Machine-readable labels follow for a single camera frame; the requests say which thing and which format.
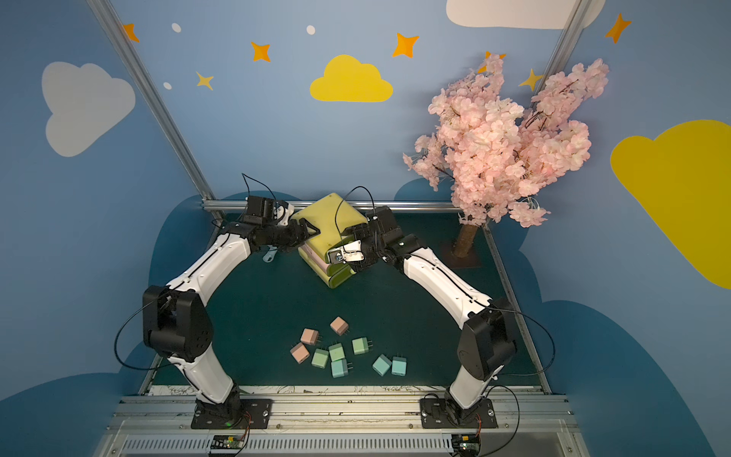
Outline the yellow-green drawer cabinet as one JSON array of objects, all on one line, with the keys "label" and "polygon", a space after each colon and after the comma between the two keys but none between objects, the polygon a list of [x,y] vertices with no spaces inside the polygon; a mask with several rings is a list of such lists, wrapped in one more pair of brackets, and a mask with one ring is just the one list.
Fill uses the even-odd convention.
[{"label": "yellow-green drawer cabinet", "polygon": [[302,218],[320,230],[319,235],[310,238],[306,243],[325,262],[327,251],[343,241],[340,234],[342,230],[367,222],[367,217],[346,203],[337,193],[331,193],[297,211],[291,221]]}]

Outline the pink plug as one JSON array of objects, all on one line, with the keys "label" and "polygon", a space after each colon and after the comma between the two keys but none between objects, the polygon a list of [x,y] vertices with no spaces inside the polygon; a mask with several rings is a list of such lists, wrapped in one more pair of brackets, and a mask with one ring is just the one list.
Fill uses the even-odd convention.
[{"label": "pink plug", "polygon": [[336,317],[331,323],[330,328],[339,336],[343,336],[348,329],[350,328],[350,325],[348,325],[348,322],[343,319],[342,317],[338,316]]},{"label": "pink plug", "polygon": [[302,364],[310,358],[310,351],[305,344],[300,342],[290,350],[290,355],[298,364]]},{"label": "pink plug", "polygon": [[321,341],[321,335],[316,329],[304,329],[300,341],[304,345],[314,346]]}]

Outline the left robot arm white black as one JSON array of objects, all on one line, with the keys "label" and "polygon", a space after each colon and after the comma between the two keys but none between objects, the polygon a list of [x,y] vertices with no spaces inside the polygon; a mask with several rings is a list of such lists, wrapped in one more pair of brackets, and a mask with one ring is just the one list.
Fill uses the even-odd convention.
[{"label": "left robot arm white black", "polygon": [[143,341],[171,362],[196,388],[197,400],[219,407],[234,393],[212,348],[207,303],[226,278],[260,247],[298,249],[321,230],[306,219],[283,225],[231,222],[213,245],[185,272],[143,294]]}]

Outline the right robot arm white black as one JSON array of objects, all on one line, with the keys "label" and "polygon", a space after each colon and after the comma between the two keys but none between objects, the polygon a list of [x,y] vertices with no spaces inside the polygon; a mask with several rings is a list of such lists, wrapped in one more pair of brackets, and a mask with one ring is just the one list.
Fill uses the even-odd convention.
[{"label": "right robot arm white black", "polygon": [[461,330],[461,364],[447,391],[447,407],[457,415],[475,411],[488,384],[518,352],[519,329],[508,300],[493,300],[468,285],[413,234],[405,234],[390,208],[377,207],[365,223],[336,228],[344,245],[330,249],[327,260],[356,272],[382,261],[427,291]]}]

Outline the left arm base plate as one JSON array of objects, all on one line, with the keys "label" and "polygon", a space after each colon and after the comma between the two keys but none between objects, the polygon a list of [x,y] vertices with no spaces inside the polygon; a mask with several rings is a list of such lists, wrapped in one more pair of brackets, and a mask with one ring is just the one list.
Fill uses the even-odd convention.
[{"label": "left arm base plate", "polygon": [[213,405],[197,400],[190,423],[193,430],[265,430],[270,422],[271,399],[242,399]]}]

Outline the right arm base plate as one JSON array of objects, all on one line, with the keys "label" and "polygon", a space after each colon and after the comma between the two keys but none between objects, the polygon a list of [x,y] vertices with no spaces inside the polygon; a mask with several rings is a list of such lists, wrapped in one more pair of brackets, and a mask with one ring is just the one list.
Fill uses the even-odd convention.
[{"label": "right arm base plate", "polygon": [[493,403],[480,400],[469,409],[462,409],[454,400],[427,395],[419,401],[423,428],[498,428]]}]

